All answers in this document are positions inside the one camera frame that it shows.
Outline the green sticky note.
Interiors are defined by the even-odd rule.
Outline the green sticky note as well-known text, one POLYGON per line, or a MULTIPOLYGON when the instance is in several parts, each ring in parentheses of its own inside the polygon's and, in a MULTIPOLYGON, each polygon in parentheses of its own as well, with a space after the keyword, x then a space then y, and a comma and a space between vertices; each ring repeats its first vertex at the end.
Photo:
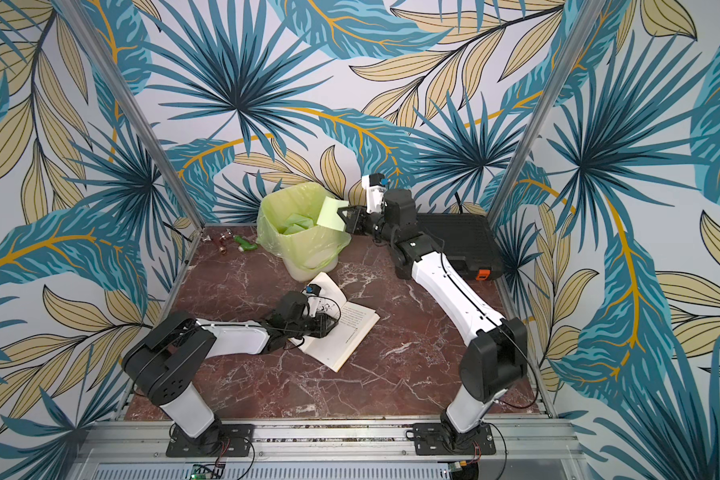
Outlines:
POLYGON ((331 230, 344 232, 345 223, 340 210, 349 206, 346 200, 326 197, 321 206, 316 224, 331 230))

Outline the yellow paperback book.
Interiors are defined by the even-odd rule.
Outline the yellow paperback book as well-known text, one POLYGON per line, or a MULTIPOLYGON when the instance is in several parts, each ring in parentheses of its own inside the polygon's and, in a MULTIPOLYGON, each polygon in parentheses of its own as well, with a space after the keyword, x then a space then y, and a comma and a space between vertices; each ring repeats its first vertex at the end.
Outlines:
POLYGON ((325 273, 319 273, 309 284, 322 287, 321 296, 330 302, 328 314, 339 323, 324 338, 299 335, 290 342, 303 353, 338 372, 379 320, 375 310, 347 300, 338 285, 325 273))

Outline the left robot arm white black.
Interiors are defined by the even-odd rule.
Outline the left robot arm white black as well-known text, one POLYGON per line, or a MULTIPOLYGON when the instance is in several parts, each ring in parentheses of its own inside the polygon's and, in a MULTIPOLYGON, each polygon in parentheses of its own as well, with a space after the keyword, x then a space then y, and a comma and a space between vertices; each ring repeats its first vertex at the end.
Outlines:
POLYGON ((209 358, 263 355, 294 347, 309 337, 324 338, 341 319, 340 303, 313 293, 286 293, 258 320, 213 323, 177 311, 169 314, 121 361, 134 386, 173 421, 190 443, 222 441, 221 422, 193 379, 209 358))

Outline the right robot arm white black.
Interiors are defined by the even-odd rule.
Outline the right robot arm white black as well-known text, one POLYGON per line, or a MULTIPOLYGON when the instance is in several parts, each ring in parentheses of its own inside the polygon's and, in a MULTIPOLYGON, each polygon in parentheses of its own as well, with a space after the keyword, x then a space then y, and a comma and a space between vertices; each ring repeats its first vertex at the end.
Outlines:
POLYGON ((418 454, 457 454, 490 439, 484 415, 528 372, 525 325, 506 319, 456 273, 444 243, 419 225, 410 191, 371 186, 365 205, 327 199, 320 215, 322 226, 387 244, 398 276, 415 281, 436 300, 467 347, 454 400, 439 422, 413 428, 418 454))

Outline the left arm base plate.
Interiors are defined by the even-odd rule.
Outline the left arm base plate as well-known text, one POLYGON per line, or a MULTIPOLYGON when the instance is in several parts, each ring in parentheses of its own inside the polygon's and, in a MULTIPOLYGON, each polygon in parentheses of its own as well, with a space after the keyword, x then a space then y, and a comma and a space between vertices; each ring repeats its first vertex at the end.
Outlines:
POLYGON ((212 424, 197 438, 192 438, 173 424, 169 429, 168 458, 247 457, 251 450, 253 424, 212 424))

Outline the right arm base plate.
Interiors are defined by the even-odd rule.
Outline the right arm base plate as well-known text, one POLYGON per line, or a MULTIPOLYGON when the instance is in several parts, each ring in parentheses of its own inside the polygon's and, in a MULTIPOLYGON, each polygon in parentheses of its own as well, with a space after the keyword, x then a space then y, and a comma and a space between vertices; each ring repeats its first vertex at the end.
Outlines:
POLYGON ((492 431, 486 424, 460 433, 442 422, 415 423, 405 437, 414 443, 418 456, 478 457, 496 453, 492 431))

